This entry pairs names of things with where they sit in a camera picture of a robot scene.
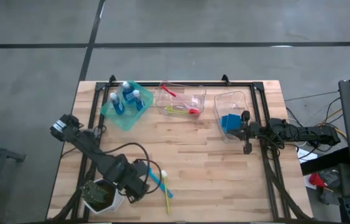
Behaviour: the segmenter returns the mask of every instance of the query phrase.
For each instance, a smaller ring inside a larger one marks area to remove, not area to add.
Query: green container
[[[143,86],[140,86],[135,81],[129,80],[128,83],[135,89],[139,90],[144,101],[145,106],[139,111],[136,108],[136,103],[126,103],[122,95],[122,85],[116,92],[117,96],[124,103],[125,111],[123,114],[118,115],[115,112],[113,103],[109,100],[103,107],[100,109],[100,113],[105,115],[106,118],[110,119],[114,124],[120,127],[124,131],[128,131],[136,123],[136,121],[143,115],[143,113],[151,106],[154,100],[154,94],[149,90],[146,90]]]

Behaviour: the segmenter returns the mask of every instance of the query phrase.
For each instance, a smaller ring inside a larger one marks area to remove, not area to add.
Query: toothbrush
[[[188,109],[189,114],[198,114],[200,113],[199,109],[191,107],[186,102],[183,101],[183,99],[180,98],[176,93],[170,91],[165,85],[161,86],[161,89],[165,90],[167,93],[171,94],[173,97],[176,97],[178,100],[180,100]]]
[[[160,182],[160,180],[157,178],[157,176],[152,172],[151,168],[149,171],[149,177],[151,177],[154,180],[154,182],[157,184]],[[162,182],[160,184],[160,188],[161,188],[162,192],[165,193],[165,186]],[[169,189],[167,189],[167,192],[168,192],[168,197],[173,198],[173,193],[171,193],[171,191]]]
[[[167,188],[167,177],[168,174],[163,170],[161,171],[163,178],[163,185],[165,186],[165,199],[167,200],[167,213],[169,215],[169,198],[168,198],[168,188]]]

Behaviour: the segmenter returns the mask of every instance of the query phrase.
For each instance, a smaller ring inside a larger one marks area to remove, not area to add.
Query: concrete floor
[[[87,43],[98,0],[0,0],[0,44]],[[97,43],[350,41],[350,0],[107,0]],[[0,49],[0,146],[27,154],[0,183],[0,223],[45,218],[62,144],[50,125],[71,111],[85,49]],[[94,49],[87,80],[280,80],[286,100],[336,91],[350,47]],[[337,93],[287,101],[314,125]],[[340,107],[336,103],[332,111]],[[340,119],[335,123],[342,130]],[[319,220],[337,207],[315,200]],[[24,201],[34,202],[32,206]]]

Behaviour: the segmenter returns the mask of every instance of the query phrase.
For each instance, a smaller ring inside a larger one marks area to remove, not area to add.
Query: blue utensil
[[[155,183],[159,183],[160,182],[160,179],[153,174],[151,168],[150,168],[150,171],[149,171],[149,176],[154,180]],[[163,185],[163,181],[161,181],[161,184],[160,184],[160,188],[162,190],[163,193],[165,193],[165,186]],[[168,198],[172,198],[173,197],[173,193],[171,193],[171,191],[169,189],[168,190]]]

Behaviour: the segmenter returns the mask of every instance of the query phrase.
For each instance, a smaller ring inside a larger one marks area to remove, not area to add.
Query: yellow stick
[[[169,198],[168,198],[168,188],[167,188],[167,178],[163,178],[163,185],[165,186],[165,198],[167,199],[167,213],[169,215]]]

